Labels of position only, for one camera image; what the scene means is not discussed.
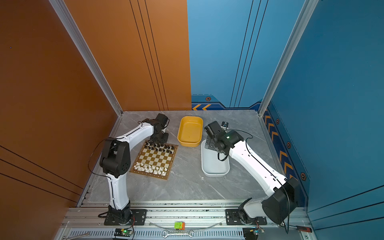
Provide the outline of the yellow plastic tray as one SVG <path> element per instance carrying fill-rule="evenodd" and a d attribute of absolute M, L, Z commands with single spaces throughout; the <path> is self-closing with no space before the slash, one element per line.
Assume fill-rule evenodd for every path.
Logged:
<path fill-rule="evenodd" d="M 185 116 L 181 119 L 178 141 L 183 147 L 195 148 L 200 145 L 203 134 L 203 119 Z"/>

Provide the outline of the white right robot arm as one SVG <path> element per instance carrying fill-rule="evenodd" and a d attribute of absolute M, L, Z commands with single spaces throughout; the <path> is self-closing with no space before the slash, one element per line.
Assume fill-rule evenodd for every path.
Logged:
<path fill-rule="evenodd" d="M 214 121 L 205 127 L 208 150 L 217 152 L 217 160 L 232 158 L 242 165 L 259 183 L 266 197 L 245 200 L 238 207 L 243 224 L 250 225 L 258 217 L 267 217 L 277 225 L 289 221 L 289 216 L 299 206 L 300 184 L 295 178 L 287 179 L 268 165 L 247 143 L 238 130 L 224 129 Z"/>

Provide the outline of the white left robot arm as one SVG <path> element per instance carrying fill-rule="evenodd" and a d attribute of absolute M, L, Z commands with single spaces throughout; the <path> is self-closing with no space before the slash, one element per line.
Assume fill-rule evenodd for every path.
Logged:
<path fill-rule="evenodd" d="M 169 134 L 165 132 L 169 118 L 158 114 L 155 119 L 145 119 L 131 131 L 107 138 L 100 159 L 100 167 L 108 180 L 110 204 L 105 225 L 126 225 L 133 218 L 127 193 L 127 172 L 131 167 L 131 149 L 146 138 L 154 143 L 166 143 Z"/>

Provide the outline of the black chess pieces on board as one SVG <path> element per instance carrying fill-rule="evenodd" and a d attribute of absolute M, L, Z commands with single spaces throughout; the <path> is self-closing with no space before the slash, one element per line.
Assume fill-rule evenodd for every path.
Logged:
<path fill-rule="evenodd" d="M 176 150 L 176 146 L 161 144 L 161 143 L 150 143 L 146 142 L 144 144 L 144 151 L 150 154 L 173 154 Z"/>

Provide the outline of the white chess pieces on board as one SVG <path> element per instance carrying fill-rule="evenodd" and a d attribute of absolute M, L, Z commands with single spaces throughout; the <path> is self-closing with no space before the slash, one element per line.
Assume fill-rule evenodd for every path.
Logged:
<path fill-rule="evenodd" d="M 165 177 L 168 174 L 169 169 L 165 167 L 136 163 L 133 166 L 133 170 L 139 173 L 146 173 Z"/>

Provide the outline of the green circuit board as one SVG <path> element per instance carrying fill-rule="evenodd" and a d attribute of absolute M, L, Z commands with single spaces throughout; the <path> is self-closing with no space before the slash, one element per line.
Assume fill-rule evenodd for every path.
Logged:
<path fill-rule="evenodd" d="M 129 239 L 134 235 L 132 229 L 115 229 L 114 238 L 117 239 Z"/>

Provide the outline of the white plastic tray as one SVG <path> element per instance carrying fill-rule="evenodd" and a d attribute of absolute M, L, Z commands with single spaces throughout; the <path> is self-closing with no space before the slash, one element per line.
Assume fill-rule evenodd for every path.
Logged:
<path fill-rule="evenodd" d="M 230 171 L 229 158 L 218 159 L 218 152 L 210 149 L 209 139 L 201 143 L 202 171 L 207 177 L 223 177 Z"/>

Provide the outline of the brown chessboard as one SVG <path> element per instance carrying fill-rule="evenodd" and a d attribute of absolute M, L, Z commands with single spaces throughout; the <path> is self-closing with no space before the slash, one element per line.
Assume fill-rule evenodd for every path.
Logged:
<path fill-rule="evenodd" d="M 133 166 L 136 163 L 143 163 L 143 164 L 168 168 L 169 169 L 168 174 L 165 177 L 136 172 L 133 170 L 133 166 L 132 166 L 130 172 L 135 173 L 135 174 L 139 174 L 139 175 L 143 175 L 143 176 L 147 176 L 147 177 L 156 178 L 156 179 L 168 180 L 169 175 L 171 173 L 172 165 L 173 165 L 173 162 L 174 162 L 177 150 L 178 150 L 178 145 L 174 145 L 174 146 L 176 146 L 177 148 L 173 154 L 150 154 L 150 153 L 146 153 L 146 151 L 144 151 L 144 145 L 143 145 L 140 153 L 138 154 L 136 160 L 133 163 Z"/>

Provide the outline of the green orange small box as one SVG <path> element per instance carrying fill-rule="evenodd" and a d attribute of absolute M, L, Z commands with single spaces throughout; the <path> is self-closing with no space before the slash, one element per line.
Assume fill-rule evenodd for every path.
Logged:
<path fill-rule="evenodd" d="M 185 223 L 184 222 L 175 222 L 174 223 L 174 229 L 175 230 L 185 230 Z"/>

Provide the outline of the silver wrench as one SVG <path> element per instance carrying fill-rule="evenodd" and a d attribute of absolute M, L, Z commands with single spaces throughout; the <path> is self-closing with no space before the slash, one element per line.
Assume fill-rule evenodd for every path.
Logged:
<path fill-rule="evenodd" d="M 181 231 L 181 232 L 176 232 L 176 231 L 168 231 L 168 230 L 163 230 L 162 232 L 162 237 L 163 238 L 168 238 L 168 237 L 172 237 L 172 236 L 187 236 L 187 237 L 194 237 L 195 235 L 195 231 L 193 230 L 190 230 L 190 231 Z"/>

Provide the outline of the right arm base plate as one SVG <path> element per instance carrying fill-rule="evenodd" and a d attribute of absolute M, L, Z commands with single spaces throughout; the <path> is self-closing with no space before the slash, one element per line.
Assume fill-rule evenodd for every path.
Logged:
<path fill-rule="evenodd" d="M 242 221 L 240 218 L 238 209 L 226 209 L 226 223 L 229 226 L 235 225 L 244 225 L 244 226 L 266 226 L 267 219 L 266 217 L 257 217 L 251 219 L 250 221 Z"/>

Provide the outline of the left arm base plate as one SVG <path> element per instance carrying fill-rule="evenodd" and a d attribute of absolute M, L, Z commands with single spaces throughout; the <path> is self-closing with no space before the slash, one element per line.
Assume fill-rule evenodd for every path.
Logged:
<path fill-rule="evenodd" d="M 107 213 L 104 221 L 105 226 L 144 226 L 147 218 L 148 211 L 146 209 L 133 209 L 130 211 L 130 218 L 128 220 L 119 220 L 113 217 L 112 214 Z"/>

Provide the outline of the red handled ratchet tool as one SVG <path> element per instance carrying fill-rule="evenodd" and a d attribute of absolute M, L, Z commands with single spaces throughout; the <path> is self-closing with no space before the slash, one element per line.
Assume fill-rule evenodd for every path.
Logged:
<path fill-rule="evenodd" d="M 292 226 L 292 225 L 289 225 L 289 227 L 293 228 L 293 229 L 296 229 L 298 231 L 301 231 L 301 232 L 307 232 L 307 233 L 312 233 L 313 232 L 312 228 L 310 228 L 310 227 Z"/>

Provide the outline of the aluminium left corner post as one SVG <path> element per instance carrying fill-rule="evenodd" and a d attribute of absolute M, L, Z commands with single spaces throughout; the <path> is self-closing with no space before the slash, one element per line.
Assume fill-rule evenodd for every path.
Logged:
<path fill-rule="evenodd" d="M 65 27 L 67 33 L 77 47 L 83 60 L 87 64 L 89 70 L 93 74 L 104 95 L 112 106 L 117 116 L 123 115 L 123 109 L 119 104 L 112 88 L 110 87 L 104 73 L 102 72 L 97 60 L 95 59 L 91 49 L 89 48 L 85 38 L 83 37 L 79 27 L 77 26 L 74 18 L 72 17 L 66 3 L 62 0 L 49 0 L 51 6 Z"/>

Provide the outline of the aluminium corner post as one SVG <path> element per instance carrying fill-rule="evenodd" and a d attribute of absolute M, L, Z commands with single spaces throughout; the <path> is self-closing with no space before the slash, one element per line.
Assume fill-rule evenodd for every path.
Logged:
<path fill-rule="evenodd" d="M 319 0 L 306 0 L 303 4 L 303 7 L 300 11 L 300 14 L 295 22 L 293 30 L 290 34 L 290 37 L 287 41 L 287 44 L 284 48 L 284 51 L 281 55 L 279 63 L 275 69 L 275 72 L 271 78 L 271 81 L 267 87 L 261 105 L 259 107 L 258 113 L 260 117 L 264 116 L 265 111 L 267 110 L 268 105 L 270 104 L 272 97 L 285 73 L 287 66 L 301 40 L 301 37 L 315 11 Z"/>
<path fill-rule="evenodd" d="M 123 109 L 119 104 L 112 88 L 110 87 L 104 73 L 102 72 L 97 60 L 95 59 L 91 49 L 89 48 L 85 38 L 83 37 L 79 27 L 77 26 L 74 18 L 72 17 L 66 3 L 62 0 L 49 0 L 51 6 L 65 27 L 67 33 L 77 47 L 83 60 L 87 64 L 89 70 L 93 74 L 104 95 L 112 106 L 117 116 L 123 115 Z"/>

